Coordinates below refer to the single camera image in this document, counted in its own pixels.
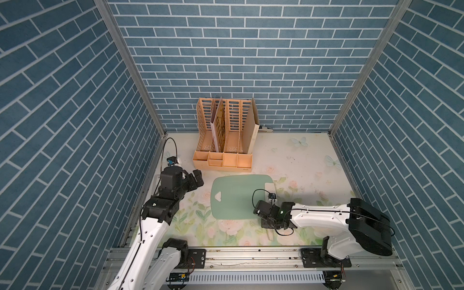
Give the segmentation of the green cutting board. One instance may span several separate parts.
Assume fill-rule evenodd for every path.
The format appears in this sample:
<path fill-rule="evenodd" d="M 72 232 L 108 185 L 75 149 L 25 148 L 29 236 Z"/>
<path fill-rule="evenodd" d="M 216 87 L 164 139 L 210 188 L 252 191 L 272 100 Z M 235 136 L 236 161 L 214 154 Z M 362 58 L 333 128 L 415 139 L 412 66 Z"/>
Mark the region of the green cutting board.
<path fill-rule="evenodd" d="M 267 201 L 276 187 L 268 175 L 232 175 L 216 178 L 211 188 L 211 212 L 218 220 L 257 219 L 254 205 Z"/>

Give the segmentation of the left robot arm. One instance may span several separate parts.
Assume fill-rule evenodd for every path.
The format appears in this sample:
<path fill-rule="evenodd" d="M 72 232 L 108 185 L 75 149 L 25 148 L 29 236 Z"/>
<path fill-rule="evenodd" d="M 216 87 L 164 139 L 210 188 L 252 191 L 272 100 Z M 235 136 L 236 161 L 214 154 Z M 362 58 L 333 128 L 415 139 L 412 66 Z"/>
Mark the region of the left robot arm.
<path fill-rule="evenodd" d="M 162 247 L 154 265 L 155 252 L 188 192 L 204 185 L 202 172 L 188 173 L 180 166 L 163 169 L 159 185 L 145 202 L 139 218 L 139 231 L 110 290 L 159 290 L 170 273 L 188 261 L 188 242 L 170 238 Z"/>

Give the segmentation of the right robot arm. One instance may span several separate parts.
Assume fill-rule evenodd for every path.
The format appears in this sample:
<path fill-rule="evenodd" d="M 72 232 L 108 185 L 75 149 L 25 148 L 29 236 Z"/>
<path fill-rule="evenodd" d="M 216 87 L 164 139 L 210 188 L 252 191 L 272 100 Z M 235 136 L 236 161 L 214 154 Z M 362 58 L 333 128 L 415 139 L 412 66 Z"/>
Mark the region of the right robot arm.
<path fill-rule="evenodd" d="M 352 198 L 348 204 L 333 206 L 294 202 L 278 206 L 263 200 L 252 205 L 262 227 L 275 232 L 306 227 L 333 230 L 335 233 L 323 240 L 323 253 L 331 258 L 343 260 L 361 251 L 377 256 L 393 254 L 390 218 L 362 199 Z"/>

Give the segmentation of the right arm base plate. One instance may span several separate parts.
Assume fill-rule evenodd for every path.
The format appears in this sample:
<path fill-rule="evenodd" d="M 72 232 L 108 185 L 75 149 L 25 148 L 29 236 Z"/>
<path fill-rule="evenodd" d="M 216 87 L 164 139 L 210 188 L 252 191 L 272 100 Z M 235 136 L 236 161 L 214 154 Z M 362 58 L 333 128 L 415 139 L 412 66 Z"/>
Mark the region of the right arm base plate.
<path fill-rule="evenodd" d="M 348 257 L 339 260 L 328 255 L 321 248 L 303 248 L 301 255 L 304 268 L 350 268 L 352 266 Z"/>

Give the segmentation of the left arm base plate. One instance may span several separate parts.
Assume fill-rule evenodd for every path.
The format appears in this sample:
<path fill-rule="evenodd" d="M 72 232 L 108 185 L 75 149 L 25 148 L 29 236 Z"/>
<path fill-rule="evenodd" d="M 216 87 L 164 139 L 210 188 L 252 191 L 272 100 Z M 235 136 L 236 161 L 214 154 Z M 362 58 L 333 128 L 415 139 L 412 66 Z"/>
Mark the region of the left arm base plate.
<path fill-rule="evenodd" d="M 188 248 L 178 250 L 174 247 L 163 248 L 158 255 L 158 261 L 174 265 L 174 269 L 204 269 L 206 249 Z"/>

